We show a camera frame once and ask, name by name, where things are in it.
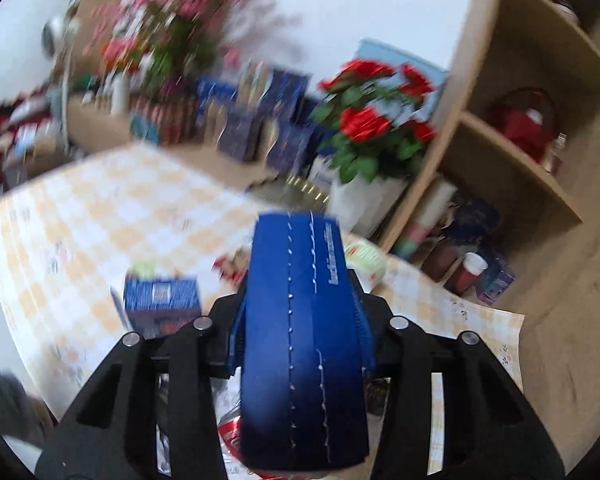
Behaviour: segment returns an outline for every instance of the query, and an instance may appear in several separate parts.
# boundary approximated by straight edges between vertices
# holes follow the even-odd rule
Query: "white flower pot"
[[[343,231],[368,237],[400,198],[407,184],[407,180],[379,177],[370,184],[361,176],[342,184],[337,178],[331,185],[327,213],[338,220]]]

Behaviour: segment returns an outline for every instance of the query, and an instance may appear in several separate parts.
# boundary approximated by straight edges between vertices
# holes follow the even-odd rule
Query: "white wall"
[[[0,101],[33,90],[52,62],[40,47],[46,20],[64,14],[69,0],[2,0],[0,3]]]
[[[0,4],[0,100],[41,83],[51,69],[40,31],[69,0]],[[243,38],[244,57],[334,75],[361,38],[372,38],[448,68],[470,0],[278,0]]]

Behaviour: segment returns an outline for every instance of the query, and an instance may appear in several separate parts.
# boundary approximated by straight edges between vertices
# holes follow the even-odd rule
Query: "flower arrangement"
[[[112,26],[122,23],[124,49],[117,60],[139,64],[152,54],[145,78],[149,94],[170,88],[188,71],[210,68],[219,52],[232,60],[237,54],[231,45],[222,45],[227,17],[250,0],[130,0],[120,6],[93,10],[101,22],[94,31],[91,48]]]
[[[315,123],[337,130],[328,141],[336,148],[331,165],[338,169],[343,184],[359,174],[371,183],[376,177],[404,178],[416,171],[425,145],[436,136],[428,123],[413,118],[396,124],[407,110],[419,110],[426,94],[435,88],[416,68],[400,67],[404,83],[389,86],[387,78],[396,75],[390,64],[355,59],[331,81],[318,88],[327,93],[312,113]],[[393,119],[375,106],[396,108]]]

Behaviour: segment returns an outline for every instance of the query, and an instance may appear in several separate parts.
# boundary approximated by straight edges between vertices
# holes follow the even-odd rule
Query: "yellow and white tablecloth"
[[[208,312],[232,293],[212,270],[215,258],[248,243],[265,209],[139,142],[1,197],[0,301],[18,352],[54,414],[62,416],[123,335],[109,289],[120,286],[132,262],[195,274]],[[456,337],[474,330],[522,388],[523,316],[460,300],[393,257],[376,293],[427,332]],[[435,471],[444,443],[442,378],[432,381]]]

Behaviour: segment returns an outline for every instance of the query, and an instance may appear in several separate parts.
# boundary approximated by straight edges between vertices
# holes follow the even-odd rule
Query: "red flower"
[[[422,97],[423,94],[428,94],[435,90],[427,77],[410,64],[402,66],[402,75],[407,80],[407,83],[401,85],[399,89],[407,94]]]
[[[320,81],[317,85],[318,90],[322,90],[324,92],[330,93],[331,89],[336,85],[336,83],[338,82],[338,78],[332,79],[331,81],[327,81],[326,79],[323,79],[322,81]]]
[[[353,74],[363,79],[371,77],[391,77],[395,68],[387,63],[373,59],[354,59],[342,67],[342,74]]]
[[[416,119],[409,119],[402,127],[412,128],[413,135],[420,142],[429,142],[437,135],[436,131],[429,126],[429,123],[423,123]]]
[[[391,121],[379,115],[371,106],[362,110],[347,108],[340,116],[340,129],[355,142],[373,139],[385,133],[391,126]]]

